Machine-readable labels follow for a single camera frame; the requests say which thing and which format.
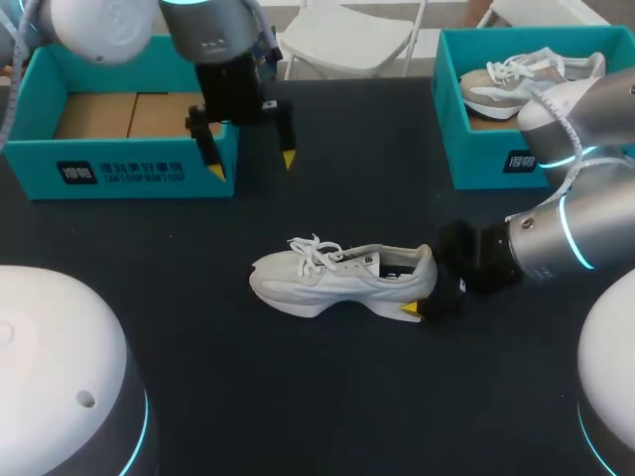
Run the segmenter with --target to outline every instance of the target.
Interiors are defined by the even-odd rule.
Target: floor
[[[300,0],[260,0],[265,7],[271,23],[278,32],[283,32],[298,14]],[[586,0],[589,7],[611,24],[624,24],[635,30],[635,1],[633,0]],[[419,7],[418,0],[344,0],[344,4],[378,17],[414,21]],[[466,0],[429,0],[422,30],[413,54],[410,75],[431,75],[434,70],[439,33],[443,28],[453,28],[460,22]],[[157,32],[165,33],[166,27],[161,19],[157,22]],[[387,68],[382,75],[399,75],[402,59]],[[295,69],[297,79],[317,79],[319,76],[310,68],[299,65]],[[328,77],[346,77],[333,71],[326,72]]]

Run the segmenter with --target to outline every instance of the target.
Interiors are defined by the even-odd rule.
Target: black tabletop
[[[427,79],[277,94],[295,101],[296,161],[286,173],[273,126],[245,128],[232,199],[32,203],[1,166],[1,262],[110,304],[157,410],[163,474],[590,474],[577,339],[625,268],[471,297],[434,327],[352,303],[278,312],[247,276],[289,238],[416,247],[547,191],[454,191]]]

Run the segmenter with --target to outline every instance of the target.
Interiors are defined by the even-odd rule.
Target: shoe lace
[[[293,238],[289,240],[289,246],[303,258],[298,264],[299,277],[302,277],[318,268],[319,265],[314,262],[314,259],[316,259],[319,263],[322,263],[331,271],[335,271],[337,269],[335,263],[344,257],[344,252],[341,249],[341,246],[330,241],[320,243],[319,238],[317,238],[316,235],[314,235],[313,240]],[[325,253],[320,251],[323,248],[335,248],[337,251]]]
[[[514,79],[519,79],[521,76],[534,77],[531,67],[525,65],[523,60],[519,60],[522,56],[516,55],[504,62],[488,62],[487,73],[491,80],[495,84],[505,84],[510,77]]]

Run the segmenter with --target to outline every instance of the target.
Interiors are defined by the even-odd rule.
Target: white sneaker
[[[419,322],[413,304],[427,298],[437,282],[437,264],[427,245],[343,251],[335,243],[320,243],[316,235],[289,243],[293,251],[254,263],[249,284],[271,307],[300,317],[315,317],[336,302],[355,300],[384,317]]]
[[[507,120],[533,99],[557,84],[602,77],[606,60],[602,53],[588,58],[565,58],[549,48],[518,55],[505,62],[489,62],[460,78],[463,102],[468,109],[488,119]]]

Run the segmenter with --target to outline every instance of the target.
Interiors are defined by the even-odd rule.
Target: cardboard
[[[514,116],[507,121],[488,121],[487,119],[471,116],[469,114],[467,114],[467,117],[469,118],[469,125],[472,128],[472,131],[518,130],[517,116]]]
[[[202,104],[196,93],[70,94],[56,139],[189,137],[188,108]],[[220,124],[211,124],[218,135]]]
[[[137,94],[70,94],[56,139],[120,139],[128,135]]]
[[[202,95],[196,93],[139,94],[128,137],[189,137],[188,109],[203,103]],[[221,128],[210,125],[215,135]]]

